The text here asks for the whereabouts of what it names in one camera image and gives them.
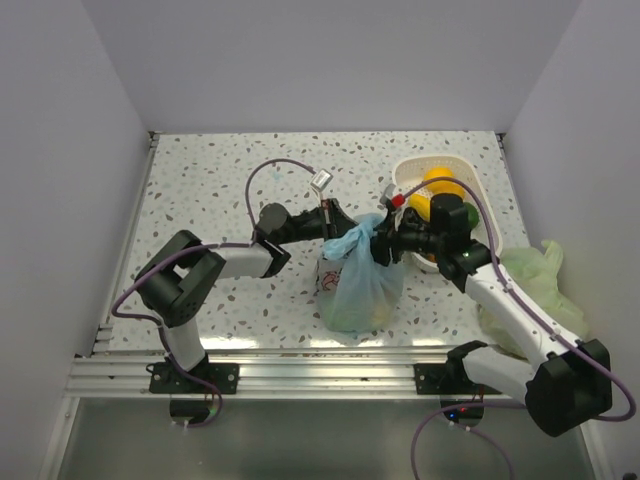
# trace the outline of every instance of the white enclosure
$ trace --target white enclosure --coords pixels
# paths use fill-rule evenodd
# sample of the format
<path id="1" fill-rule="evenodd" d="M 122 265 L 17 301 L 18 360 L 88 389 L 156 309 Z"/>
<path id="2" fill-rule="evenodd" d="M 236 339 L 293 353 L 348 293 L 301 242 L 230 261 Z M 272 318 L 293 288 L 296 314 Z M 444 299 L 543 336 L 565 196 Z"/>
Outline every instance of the white enclosure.
<path id="1" fill-rule="evenodd" d="M 508 132 L 533 243 L 640 396 L 636 0 L 82 2 L 0 5 L 0 477 L 37 475 L 91 350 L 148 131 Z M 639 427 L 598 425 L 601 478 Z"/>

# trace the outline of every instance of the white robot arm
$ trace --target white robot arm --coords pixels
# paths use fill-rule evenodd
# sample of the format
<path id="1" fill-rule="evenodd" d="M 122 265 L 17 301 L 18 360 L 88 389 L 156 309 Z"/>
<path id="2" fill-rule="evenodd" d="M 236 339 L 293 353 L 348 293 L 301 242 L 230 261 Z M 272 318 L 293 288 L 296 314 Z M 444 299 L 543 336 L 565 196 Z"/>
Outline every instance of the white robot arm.
<path id="1" fill-rule="evenodd" d="M 558 325 L 502 266 L 499 269 L 503 278 L 498 277 L 487 247 L 470 238 L 467 211 L 459 197 L 435 195 L 431 221 L 426 225 L 412 209 L 402 211 L 398 222 L 399 202 L 383 198 L 383 203 L 388 214 L 371 240 L 373 259 L 388 265 L 399 261 L 405 251 L 434 254 L 440 273 L 501 320 L 529 360 L 517 360 L 482 342 L 471 342 L 449 352 L 449 375 L 457 377 L 457 381 L 490 386 L 522 402 L 538 426 L 552 436 L 611 408 L 611 381 L 573 351 L 579 349 L 610 369 L 607 349 L 597 340 L 584 343 Z M 320 207 L 298 216 L 291 216 L 282 205 L 267 205 L 260 213 L 250 245 L 214 252 L 191 232 L 181 231 L 142 269 L 138 279 L 151 276 L 137 291 L 144 304 L 162 318 L 164 340 L 177 364 L 197 376 L 207 356 L 194 317 L 216 281 L 275 275 L 290 258 L 281 245 L 340 237 L 354 225 L 335 199 L 327 199 Z M 182 255 L 185 249 L 191 253 Z M 174 271 L 176 266 L 188 273 L 180 276 Z M 553 333 L 541 329 L 509 289 L 552 326 Z M 567 348 L 556 336 L 562 336 L 575 348 Z"/>

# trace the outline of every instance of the white plastic basket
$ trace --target white plastic basket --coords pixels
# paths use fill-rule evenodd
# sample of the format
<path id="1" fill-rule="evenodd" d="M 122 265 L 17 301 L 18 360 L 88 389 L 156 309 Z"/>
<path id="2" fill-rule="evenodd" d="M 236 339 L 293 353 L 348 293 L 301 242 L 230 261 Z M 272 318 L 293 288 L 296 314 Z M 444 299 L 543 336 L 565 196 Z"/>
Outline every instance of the white plastic basket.
<path id="1" fill-rule="evenodd" d="M 410 188 L 415 187 L 422 182 L 426 173 L 435 167 L 447 167 L 451 169 L 455 178 L 469 185 L 474 193 L 478 195 L 489 215 L 491 231 L 493 232 L 494 243 L 496 246 L 496 254 L 500 255 L 502 252 L 502 235 L 500 234 L 496 217 L 493 214 L 493 210 L 491 209 L 491 205 L 489 204 L 489 199 L 485 194 L 484 188 L 480 183 L 478 174 L 467 160 L 457 155 L 439 154 L 405 158 L 398 162 L 398 164 L 393 168 L 393 183 L 395 183 L 401 191 L 406 192 Z M 431 192 L 426 188 L 421 188 L 416 193 L 426 198 L 431 198 Z M 477 208 L 476 202 L 474 202 L 473 198 L 471 198 L 468 193 L 465 195 L 464 201 L 475 205 Z M 482 216 L 480 216 L 479 225 L 471 232 L 471 236 L 479 242 L 489 246 L 489 236 L 484 222 L 482 221 Z M 424 258 L 422 255 L 412 253 L 411 257 L 423 272 L 435 273 L 438 271 L 438 266 Z"/>

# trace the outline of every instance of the terrazzo surface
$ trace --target terrazzo surface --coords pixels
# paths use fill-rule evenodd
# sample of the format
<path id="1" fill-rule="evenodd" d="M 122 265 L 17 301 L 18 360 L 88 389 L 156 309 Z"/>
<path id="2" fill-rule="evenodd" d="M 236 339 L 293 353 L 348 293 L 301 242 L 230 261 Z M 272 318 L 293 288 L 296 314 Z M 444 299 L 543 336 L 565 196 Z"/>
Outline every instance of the terrazzo surface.
<path id="1" fill-rule="evenodd" d="M 160 136 L 144 192 L 121 288 L 177 231 L 203 240 L 247 241 L 244 205 L 249 173 L 267 159 L 287 157 L 334 174 L 329 196 L 355 216 L 379 211 L 378 198 L 393 166 L 409 156 L 451 153 L 476 168 L 495 213 L 504 247 L 528 245 L 514 192 L 493 132 L 267 133 Z M 254 211 L 271 202 L 296 214 L 316 206 L 309 174 L 282 164 L 254 179 Z M 206 349 L 412 347 L 489 340 L 477 323 L 475 303 L 438 275 L 405 260 L 405 287 L 388 328 L 360 335 L 327 330 L 314 293 L 321 242 L 287 245 L 292 259 L 276 277 L 218 282 L 197 316 Z M 146 311 L 137 295 L 123 306 Z M 150 324 L 114 322 L 109 350 L 161 348 Z"/>

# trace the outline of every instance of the yellow fruit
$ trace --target yellow fruit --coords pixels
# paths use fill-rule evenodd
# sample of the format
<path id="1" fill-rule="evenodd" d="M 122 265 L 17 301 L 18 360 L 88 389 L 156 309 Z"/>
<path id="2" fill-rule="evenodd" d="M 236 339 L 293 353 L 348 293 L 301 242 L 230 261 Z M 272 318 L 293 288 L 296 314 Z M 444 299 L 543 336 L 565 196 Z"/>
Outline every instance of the yellow fruit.
<path id="1" fill-rule="evenodd" d="M 455 178 L 455 175 L 447 167 L 435 167 L 427 172 L 424 179 L 431 180 L 432 178 L 438 177 Z M 427 185 L 427 190 L 433 195 L 437 195 L 438 193 L 453 193 L 464 200 L 464 188 L 457 183 L 447 182 L 445 180 L 437 181 Z"/>
<path id="2" fill-rule="evenodd" d="M 428 222 L 431 218 L 431 200 L 429 198 L 414 193 L 409 197 L 409 206 L 415 208 L 424 221 Z"/>

